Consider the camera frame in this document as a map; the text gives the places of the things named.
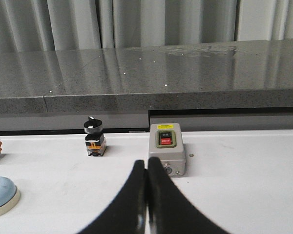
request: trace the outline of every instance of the speckled granite counter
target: speckled granite counter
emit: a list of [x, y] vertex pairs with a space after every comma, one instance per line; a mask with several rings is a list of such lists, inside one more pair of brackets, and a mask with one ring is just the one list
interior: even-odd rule
[[293, 39], [0, 54], [0, 116], [293, 107]]

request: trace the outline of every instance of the white tabletop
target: white tabletop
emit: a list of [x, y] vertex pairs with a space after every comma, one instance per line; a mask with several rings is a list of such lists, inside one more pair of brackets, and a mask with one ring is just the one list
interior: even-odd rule
[[[0, 233], [76, 233], [134, 161], [147, 162], [149, 133], [106, 134], [103, 157], [87, 156], [84, 137], [1, 136], [0, 176], [21, 199], [0, 216]], [[293, 234], [293, 130], [185, 132], [183, 141], [187, 172], [173, 182], [200, 211], [232, 234]]]

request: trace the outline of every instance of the yellow label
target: yellow label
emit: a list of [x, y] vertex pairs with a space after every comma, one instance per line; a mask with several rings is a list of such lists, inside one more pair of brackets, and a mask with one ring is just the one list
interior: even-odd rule
[[157, 125], [157, 129], [168, 129], [168, 128], [174, 128], [174, 125], [173, 124]]

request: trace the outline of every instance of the red off button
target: red off button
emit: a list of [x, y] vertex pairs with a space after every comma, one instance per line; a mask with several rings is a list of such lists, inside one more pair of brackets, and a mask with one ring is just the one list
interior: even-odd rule
[[162, 138], [161, 145], [171, 145], [171, 138]]

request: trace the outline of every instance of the push button switch box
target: push button switch box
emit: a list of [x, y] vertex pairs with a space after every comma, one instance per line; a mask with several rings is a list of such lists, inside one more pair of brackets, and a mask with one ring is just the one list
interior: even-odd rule
[[158, 157], [169, 176], [185, 173], [185, 150], [178, 123], [151, 125], [149, 157]]

